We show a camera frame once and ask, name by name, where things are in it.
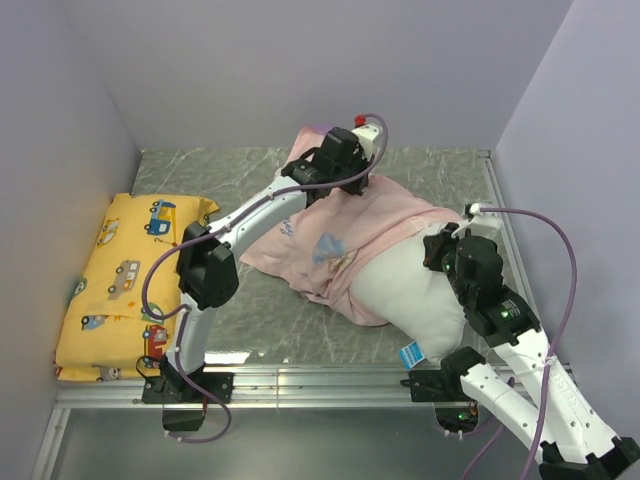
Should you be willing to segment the white pillow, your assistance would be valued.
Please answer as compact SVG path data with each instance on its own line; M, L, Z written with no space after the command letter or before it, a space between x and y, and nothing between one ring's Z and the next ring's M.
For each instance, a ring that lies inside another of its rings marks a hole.
M423 238L443 227L431 224L384 250L359 271L349 288L367 312L414 340L433 365L459 347L466 323L446 276L423 266Z

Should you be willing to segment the pink purple pillowcase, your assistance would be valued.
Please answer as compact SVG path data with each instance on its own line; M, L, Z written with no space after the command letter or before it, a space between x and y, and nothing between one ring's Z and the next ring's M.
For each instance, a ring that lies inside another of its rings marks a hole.
M240 261L285 280L308 300L359 326L381 326L387 321L350 292L356 275L377 255L424 228L460 220L456 212L372 174L361 196L334 189L277 224Z

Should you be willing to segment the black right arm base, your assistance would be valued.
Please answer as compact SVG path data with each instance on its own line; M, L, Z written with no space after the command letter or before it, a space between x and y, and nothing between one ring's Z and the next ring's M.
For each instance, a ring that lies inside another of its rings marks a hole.
M429 403L434 408L435 428L460 440L484 432L495 424L490 413L464 394L443 370L411 370L399 384L409 390L412 403Z

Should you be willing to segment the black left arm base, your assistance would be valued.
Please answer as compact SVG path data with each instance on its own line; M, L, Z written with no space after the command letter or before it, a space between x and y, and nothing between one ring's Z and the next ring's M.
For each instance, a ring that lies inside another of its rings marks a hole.
M228 404L234 383L231 372L201 373L195 383L210 395ZM178 386L173 386L162 376L148 377L142 391L143 405L162 408L162 424L170 433L197 432L203 425L211 399L178 376Z

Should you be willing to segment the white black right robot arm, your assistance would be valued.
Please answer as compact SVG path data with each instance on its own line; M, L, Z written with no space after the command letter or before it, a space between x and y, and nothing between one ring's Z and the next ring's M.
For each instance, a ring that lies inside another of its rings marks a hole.
M424 266L446 276L466 321L508 365L521 396L471 347L441 362L440 385L489 410L532 454L544 479L617 479L639 460L639 445L595 412L552 353L526 300L506 286L494 241L445 230L423 240Z

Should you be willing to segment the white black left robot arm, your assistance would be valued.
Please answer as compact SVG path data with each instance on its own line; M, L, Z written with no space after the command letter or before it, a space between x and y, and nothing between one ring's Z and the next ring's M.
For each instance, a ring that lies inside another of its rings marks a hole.
M334 127L320 146L283 166L267 187L233 213L209 226L193 223L186 228L177 261L181 317L160 367L166 390L177 401L192 401L200 393L206 337L216 311L239 287L239 257L277 224L333 190L362 195L387 139L380 126Z

